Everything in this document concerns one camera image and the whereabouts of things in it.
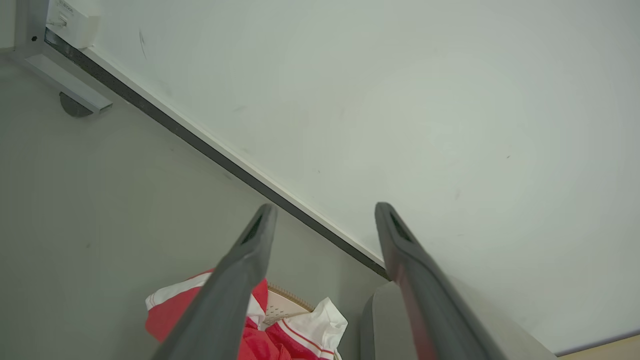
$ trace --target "baseboard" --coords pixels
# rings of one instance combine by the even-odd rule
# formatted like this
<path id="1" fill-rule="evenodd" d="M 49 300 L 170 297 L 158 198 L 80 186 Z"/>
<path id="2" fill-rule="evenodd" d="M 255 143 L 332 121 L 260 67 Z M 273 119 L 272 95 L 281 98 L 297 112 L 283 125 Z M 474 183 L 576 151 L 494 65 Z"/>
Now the baseboard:
<path id="1" fill-rule="evenodd" d="M 384 261 L 371 250 L 355 241 L 327 218 L 307 206 L 289 193 L 276 181 L 235 153 L 196 122 L 181 114 L 153 89 L 127 74 L 114 59 L 102 54 L 99 49 L 89 47 L 78 50 L 68 45 L 53 32 L 47 31 L 46 41 L 51 47 L 80 66 L 95 79 L 105 84 L 126 101 L 135 105 L 164 127 L 175 133 L 194 148 L 243 180 L 270 201 L 289 212 L 304 224 L 330 240 L 363 265 L 388 279 Z"/>

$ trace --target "electrical outlet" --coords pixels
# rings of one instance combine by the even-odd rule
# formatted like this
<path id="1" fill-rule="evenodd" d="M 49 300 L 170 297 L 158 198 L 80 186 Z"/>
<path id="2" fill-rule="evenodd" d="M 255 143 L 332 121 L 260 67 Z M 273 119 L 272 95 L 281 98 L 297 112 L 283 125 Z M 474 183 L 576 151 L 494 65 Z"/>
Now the electrical outlet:
<path id="1" fill-rule="evenodd" d="M 93 45 L 100 16 L 86 1 L 51 0 L 47 27 L 76 49 Z"/>

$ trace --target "white fabric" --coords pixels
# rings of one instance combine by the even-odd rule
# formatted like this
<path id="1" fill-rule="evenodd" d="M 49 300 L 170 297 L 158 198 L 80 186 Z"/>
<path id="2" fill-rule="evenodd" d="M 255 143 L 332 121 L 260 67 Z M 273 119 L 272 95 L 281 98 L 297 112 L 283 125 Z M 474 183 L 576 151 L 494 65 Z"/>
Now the white fabric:
<path id="1" fill-rule="evenodd" d="M 335 352 L 348 324 L 347 319 L 340 314 L 329 298 L 320 301 L 312 313 L 292 316 L 281 321 L 286 321 L 280 327 L 287 335 L 314 352 L 317 351 L 317 348 L 308 344 L 304 338 L 320 346 L 323 350 Z"/>
<path id="2" fill-rule="evenodd" d="M 147 311 L 151 310 L 156 305 L 162 304 L 163 302 L 178 295 L 179 293 L 203 286 L 204 283 L 207 282 L 207 280 L 209 279 L 209 276 L 211 276 L 211 273 L 206 272 L 196 277 L 192 277 L 188 280 L 178 282 L 177 284 L 173 284 L 171 286 L 161 288 L 160 290 L 149 295 L 145 299 L 145 304 L 147 305 Z M 260 325 L 264 321 L 264 318 L 266 317 L 264 310 L 262 310 L 262 308 L 260 307 L 258 300 L 255 300 L 255 297 L 253 296 L 253 294 L 249 299 L 249 305 L 246 310 L 246 315 L 256 325 Z"/>
<path id="3" fill-rule="evenodd" d="M 251 298 L 249 299 L 249 306 L 246 309 L 246 316 L 251 319 L 256 325 L 260 326 L 266 317 L 264 310 L 260 307 L 260 303 L 258 300 L 255 300 L 253 294 L 251 294 Z"/>
<path id="4" fill-rule="evenodd" d="M 188 280 L 178 282 L 177 284 L 161 288 L 145 299 L 147 311 L 151 310 L 156 305 L 162 304 L 163 302 L 178 295 L 179 293 L 204 285 L 204 283 L 207 282 L 209 276 L 211 276 L 211 273 L 206 272 L 196 277 L 192 277 Z"/>

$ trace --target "metal frame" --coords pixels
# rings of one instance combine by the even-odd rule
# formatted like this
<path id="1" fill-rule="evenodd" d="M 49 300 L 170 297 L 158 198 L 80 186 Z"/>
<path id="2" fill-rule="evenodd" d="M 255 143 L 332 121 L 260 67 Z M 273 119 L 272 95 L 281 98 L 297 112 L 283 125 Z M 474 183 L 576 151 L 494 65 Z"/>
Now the metal frame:
<path id="1" fill-rule="evenodd" d="M 13 58 L 92 113 L 103 113 L 113 103 L 51 60 L 45 54 L 49 0 L 20 0 L 15 9 Z"/>

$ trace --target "red stripe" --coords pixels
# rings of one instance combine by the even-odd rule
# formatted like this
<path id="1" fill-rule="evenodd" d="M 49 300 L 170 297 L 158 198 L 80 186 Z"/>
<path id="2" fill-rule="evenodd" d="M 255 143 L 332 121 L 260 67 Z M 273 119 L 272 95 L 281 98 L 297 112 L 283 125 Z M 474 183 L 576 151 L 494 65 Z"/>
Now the red stripe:
<path id="1" fill-rule="evenodd" d="M 267 279 L 263 279 L 258 286 L 256 286 L 251 292 L 255 300 L 260 304 L 260 308 L 265 313 L 267 312 L 267 304 L 269 302 L 269 288 L 267 286 Z"/>
<path id="2" fill-rule="evenodd" d="M 189 307 L 193 298 L 198 295 L 200 288 L 193 288 L 167 299 L 160 305 L 149 310 L 145 328 L 158 341 L 163 342 L 173 329 L 184 311 Z"/>
<path id="3" fill-rule="evenodd" d="M 326 352 L 327 354 L 331 354 L 333 355 L 333 352 L 330 352 L 329 350 L 324 350 L 321 347 L 317 346 L 316 343 L 314 343 L 313 341 L 305 338 L 304 336 L 298 334 L 297 332 L 295 332 L 292 328 L 290 328 L 287 323 L 284 321 L 284 319 L 282 320 L 282 323 L 287 327 L 287 329 L 291 332 L 293 332 L 295 335 L 298 335 L 299 337 L 303 338 L 304 340 L 306 340 L 308 343 L 310 343 L 311 345 L 315 346 L 318 350 L 320 350 L 320 352 Z"/>

